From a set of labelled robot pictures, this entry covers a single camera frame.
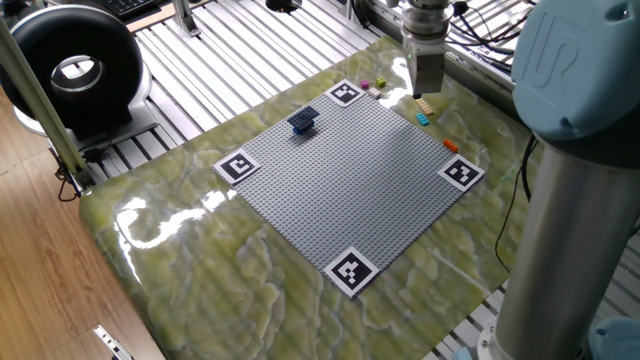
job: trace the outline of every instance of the keyboard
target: keyboard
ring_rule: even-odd
[[[154,1],[155,0],[105,0],[104,6],[123,20],[153,7]]]

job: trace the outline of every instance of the yellow lego brick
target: yellow lego brick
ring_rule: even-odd
[[[416,100],[416,103],[418,104],[420,109],[422,109],[422,112],[424,112],[426,116],[431,116],[434,114],[433,110],[431,110],[431,107],[427,104],[426,101],[418,99]]]

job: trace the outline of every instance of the gray lego baseplate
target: gray lego baseplate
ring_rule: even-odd
[[[252,159],[236,156],[235,169],[252,173],[235,174],[235,187],[354,298],[464,194],[438,174],[443,166],[455,164],[465,189],[484,172],[370,96],[347,95],[343,107],[330,91],[307,105],[319,115],[303,135],[287,118],[242,147]]]

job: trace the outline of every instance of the green marbled mat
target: green marbled mat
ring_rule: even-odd
[[[355,301],[211,169],[345,77],[384,77],[383,105],[487,171]],[[168,358],[422,359],[506,279],[493,245],[529,133],[448,77],[424,96],[436,114],[422,127],[408,88],[399,45],[385,37],[87,191],[81,216]],[[526,210],[519,192],[500,246],[507,264]]]

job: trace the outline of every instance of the wooden floor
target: wooden floor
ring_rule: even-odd
[[[0,89],[0,359],[110,359],[98,324],[136,360],[163,359],[84,232],[78,201],[58,201],[46,140],[11,108]]]

